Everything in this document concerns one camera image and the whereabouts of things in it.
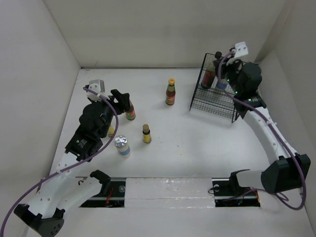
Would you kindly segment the tall clear black-cap bottle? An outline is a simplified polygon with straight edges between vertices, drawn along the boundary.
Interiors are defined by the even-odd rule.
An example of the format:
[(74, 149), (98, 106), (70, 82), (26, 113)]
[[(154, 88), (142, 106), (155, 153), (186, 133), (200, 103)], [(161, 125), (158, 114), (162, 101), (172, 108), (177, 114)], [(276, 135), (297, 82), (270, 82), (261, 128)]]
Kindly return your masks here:
[(203, 79), (201, 81), (201, 87), (203, 89), (210, 89), (212, 87), (212, 84), (215, 78), (217, 77), (219, 63), (222, 58), (222, 52), (217, 51), (213, 55), (213, 57), (214, 58), (212, 58), (211, 56), (207, 56), (206, 58), (206, 63), (205, 63), (206, 68), (205, 68)]

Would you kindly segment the white jar silver lid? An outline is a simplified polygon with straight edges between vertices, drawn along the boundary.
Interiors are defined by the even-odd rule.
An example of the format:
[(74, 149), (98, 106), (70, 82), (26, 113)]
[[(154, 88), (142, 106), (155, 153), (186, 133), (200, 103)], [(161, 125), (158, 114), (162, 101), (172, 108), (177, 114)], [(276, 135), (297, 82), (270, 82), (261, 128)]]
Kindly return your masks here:
[(216, 87), (220, 90), (226, 90), (228, 82), (226, 79), (219, 79), (216, 83)]
[(128, 140), (125, 136), (119, 135), (119, 136), (115, 137), (114, 138), (114, 145), (115, 145), (118, 153), (122, 157), (127, 158), (130, 156), (130, 146), (129, 146)]

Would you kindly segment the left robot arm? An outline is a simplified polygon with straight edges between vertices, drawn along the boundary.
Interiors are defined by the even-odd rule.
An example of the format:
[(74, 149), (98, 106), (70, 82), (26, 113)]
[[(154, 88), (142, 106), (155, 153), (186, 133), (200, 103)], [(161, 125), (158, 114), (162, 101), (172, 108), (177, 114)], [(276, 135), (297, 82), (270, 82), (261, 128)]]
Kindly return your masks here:
[(112, 120), (131, 108), (130, 95), (113, 89), (106, 97), (91, 86), (84, 90), (90, 104), (84, 107), (79, 126), (55, 172), (31, 188), (40, 190), (28, 203), (18, 201), (14, 206), (14, 214), (42, 237), (56, 236), (72, 207), (80, 206), (93, 195), (104, 196), (110, 191), (111, 178), (100, 170), (93, 171), (77, 190), (67, 190), (83, 166), (109, 146), (102, 139), (107, 136)]

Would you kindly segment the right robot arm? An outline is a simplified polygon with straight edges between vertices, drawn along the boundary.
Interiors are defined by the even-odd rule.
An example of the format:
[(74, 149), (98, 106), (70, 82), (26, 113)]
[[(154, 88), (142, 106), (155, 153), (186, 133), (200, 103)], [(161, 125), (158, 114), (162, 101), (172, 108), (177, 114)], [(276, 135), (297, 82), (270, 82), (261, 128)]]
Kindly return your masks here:
[(263, 171), (244, 169), (231, 173), (228, 182), (230, 192), (238, 195), (250, 187), (276, 194), (302, 188), (311, 160), (306, 154), (297, 153), (272, 121), (267, 105), (258, 93), (262, 81), (260, 67), (240, 60), (228, 63), (224, 59), (218, 70), (234, 92), (231, 98), (237, 112), (253, 130), (269, 162)]

